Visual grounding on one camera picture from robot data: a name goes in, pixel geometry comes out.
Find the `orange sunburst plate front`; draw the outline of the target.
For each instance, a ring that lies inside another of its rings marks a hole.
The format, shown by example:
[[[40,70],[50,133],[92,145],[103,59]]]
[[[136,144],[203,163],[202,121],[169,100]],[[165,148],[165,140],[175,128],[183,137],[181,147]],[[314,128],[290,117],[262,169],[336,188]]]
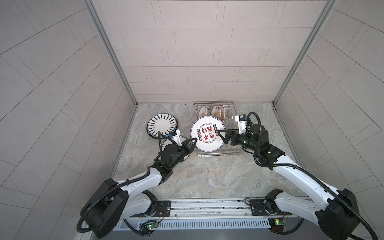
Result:
[[[199,110],[199,113],[198,113],[198,118],[202,118],[202,117],[205,117],[207,116],[207,107],[206,106],[201,106],[200,110]]]

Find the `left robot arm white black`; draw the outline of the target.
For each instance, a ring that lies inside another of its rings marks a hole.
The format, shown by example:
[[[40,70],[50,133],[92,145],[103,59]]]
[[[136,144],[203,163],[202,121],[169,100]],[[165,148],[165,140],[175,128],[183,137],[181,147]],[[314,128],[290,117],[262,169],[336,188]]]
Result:
[[[105,180],[82,208],[77,232],[93,232],[100,239],[125,218],[136,214],[152,215],[157,198],[150,189],[169,179],[173,168],[195,150],[197,141],[192,138],[180,145],[171,141],[160,148],[154,163],[145,172],[125,181]]]

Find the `red text green rim plate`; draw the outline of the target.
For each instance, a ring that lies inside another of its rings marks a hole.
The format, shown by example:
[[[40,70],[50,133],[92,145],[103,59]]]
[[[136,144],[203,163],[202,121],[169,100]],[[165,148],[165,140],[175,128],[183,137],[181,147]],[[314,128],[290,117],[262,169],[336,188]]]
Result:
[[[197,138],[196,148],[205,153],[219,150],[224,142],[217,133],[225,130],[223,122],[215,117],[205,116],[197,119],[191,127],[191,139]]]

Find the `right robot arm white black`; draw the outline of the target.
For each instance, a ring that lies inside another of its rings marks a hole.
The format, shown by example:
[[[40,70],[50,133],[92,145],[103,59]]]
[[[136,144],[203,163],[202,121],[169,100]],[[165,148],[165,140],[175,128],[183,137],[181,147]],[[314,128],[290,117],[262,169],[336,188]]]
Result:
[[[261,125],[245,127],[241,131],[219,130],[218,136],[225,144],[250,150],[258,166],[282,175],[310,198],[303,200],[274,189],[265,197],[269,214],[288,212],[297,215],[319,226],[332,240],[357,239],[353,231],[365,220],[351,191],[340,191],[297,165],[282,150],[270,144],[268,131]]]

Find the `black white striped plate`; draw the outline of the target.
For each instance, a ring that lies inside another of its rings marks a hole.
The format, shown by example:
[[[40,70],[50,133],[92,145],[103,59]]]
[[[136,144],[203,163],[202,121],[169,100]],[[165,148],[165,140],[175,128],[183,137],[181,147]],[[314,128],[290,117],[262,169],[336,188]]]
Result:
[[[153,116],[147,123],[147,133],[150,137],[157,139],[160,132],[166,136],[178,128],[178,120],[171,114],[160,113]]]

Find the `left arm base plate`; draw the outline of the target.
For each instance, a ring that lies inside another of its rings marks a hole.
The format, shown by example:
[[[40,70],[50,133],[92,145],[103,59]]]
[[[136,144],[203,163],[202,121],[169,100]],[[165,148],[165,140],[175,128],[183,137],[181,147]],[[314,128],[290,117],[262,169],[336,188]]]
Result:
[[[145,217],[169,217],[171,201],[152,202],[149,208],[143,213]]]

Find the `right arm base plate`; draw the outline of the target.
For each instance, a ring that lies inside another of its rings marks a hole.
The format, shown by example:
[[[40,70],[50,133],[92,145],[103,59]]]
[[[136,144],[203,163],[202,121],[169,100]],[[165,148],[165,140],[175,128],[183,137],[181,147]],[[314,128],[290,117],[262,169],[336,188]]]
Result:
[[[283,216],[274,201],[265,199],[246,199],[245,203],[251,208],[253,216]]]

